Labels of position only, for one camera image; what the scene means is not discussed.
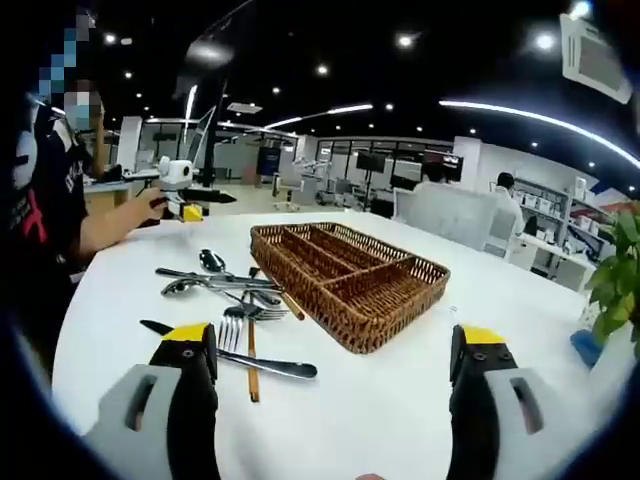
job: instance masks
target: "black t-shirt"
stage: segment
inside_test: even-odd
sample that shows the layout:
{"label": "black t-shirt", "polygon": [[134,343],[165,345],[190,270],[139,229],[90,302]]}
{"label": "black t-shirt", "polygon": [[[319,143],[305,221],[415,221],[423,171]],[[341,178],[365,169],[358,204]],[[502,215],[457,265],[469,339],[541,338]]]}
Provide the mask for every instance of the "black t-shirt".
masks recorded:
{"label": "black t-shirt", "polygon": [[53,368],[55,345],[74,292],[74,249],[87,215],[82,165],[88,152],[57,121],[49,136],[25,122],[13,169],[6,287],[25,335]]}

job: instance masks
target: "yellow object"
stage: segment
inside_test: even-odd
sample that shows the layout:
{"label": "yellow object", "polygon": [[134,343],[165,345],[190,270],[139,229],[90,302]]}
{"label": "yellow object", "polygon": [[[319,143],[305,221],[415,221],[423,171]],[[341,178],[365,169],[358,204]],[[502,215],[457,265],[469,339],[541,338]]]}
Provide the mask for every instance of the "yellow object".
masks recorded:
{"label": "yellow object", "polygon": [[202,341],[202,335],[204,329],[207,328],[208,323],[198,323],[197,325],[188,325],[186,327],[176,327],[167,333],[162,340],[175,340],[178,342],[184,341],[193,341],[200,342]]}
{"label": "yellow object", "polygon": [[472,327],[471,325],[461,326],[467,343],[506,343],[503,337],[488,328]]}
{"label": "yellow object", "polygon": [[202,210],[197,205],[184,205],[182,207],[182,220],[185,222],[201,222]]}

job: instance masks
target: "potted plant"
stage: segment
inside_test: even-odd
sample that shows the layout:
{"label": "potted plant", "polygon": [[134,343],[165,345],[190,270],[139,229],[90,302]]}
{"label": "potted plant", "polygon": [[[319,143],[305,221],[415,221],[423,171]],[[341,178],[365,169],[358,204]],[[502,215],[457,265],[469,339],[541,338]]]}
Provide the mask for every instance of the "potted plant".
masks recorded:
{"label": "potted plant", "polygon": [[612,332],[631,322],[631,342],[640,358],[640,202],[634,203],[633,212],[620,211],[615,225],[601,230],[612,237],[616,253],[600,264],[587,283],[593,289],[589,303],[600,304],[593,334],[604,345]]}

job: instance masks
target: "round table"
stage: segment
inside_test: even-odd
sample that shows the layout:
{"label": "round table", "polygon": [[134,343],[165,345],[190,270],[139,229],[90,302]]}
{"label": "round table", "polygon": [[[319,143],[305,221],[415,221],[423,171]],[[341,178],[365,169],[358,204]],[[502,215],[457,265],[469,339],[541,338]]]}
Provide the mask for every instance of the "round table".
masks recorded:
{"label": "round table", "polygon": [[[259,357],[318,368],[312,381],[260,373],[251,403],[247,371],[219,360],[216,456],[223,478],[326,480],[375,472],[389,479],[445,478],[451,458],[448,411],[452,328],[488,327],[507,339],[520,367],[569,401],[588,371],[569,344],[584,297],[498,258],[366,213],[214,216],[200,224],[163,222],[99,253],[67,312],[58,342],[53,395],[79,433],[98,418],[98,401],[125,372],[146,364],[160,336],[139,324],[212,322],[229,306],[198,289],[160,295],[157,267],[200,271],[210,248],[239,275],[255,265],[249,230],[258,224],[338,222],[447,266],[442,299],[378,351],[355,355],[312,319],[288,314],[256,325]],[[246,333],[240,353],[246,353]]]}

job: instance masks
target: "woven cutlery tray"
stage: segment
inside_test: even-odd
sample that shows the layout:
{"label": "woven cutlery tray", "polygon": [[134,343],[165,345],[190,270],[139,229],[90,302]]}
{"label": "woven cutlery tray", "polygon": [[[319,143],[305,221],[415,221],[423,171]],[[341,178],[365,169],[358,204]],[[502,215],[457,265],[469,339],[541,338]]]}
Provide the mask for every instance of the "woven cutlery tray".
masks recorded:
{"label": "woven cutlery tray", "polygon": [[260,268],[343,347],[371,353],[444,293],[450,272],[337,223],[251,229]]}

